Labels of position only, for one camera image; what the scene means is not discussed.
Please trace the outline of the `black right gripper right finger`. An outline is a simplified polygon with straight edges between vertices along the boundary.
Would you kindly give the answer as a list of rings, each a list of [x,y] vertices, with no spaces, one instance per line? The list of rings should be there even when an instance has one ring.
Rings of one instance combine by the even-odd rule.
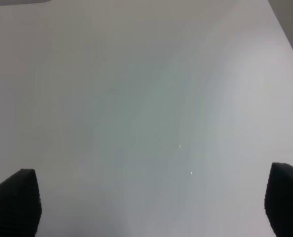
[[[272,163],[264,209],[275,236],[293,237],[293,166]]]

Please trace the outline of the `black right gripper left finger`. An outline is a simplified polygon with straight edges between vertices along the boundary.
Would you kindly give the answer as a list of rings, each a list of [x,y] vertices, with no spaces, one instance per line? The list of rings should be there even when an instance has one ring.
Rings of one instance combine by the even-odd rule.
[[[34,169],[20,169],[0,183],[0,237],[34,237],[41,214]]]

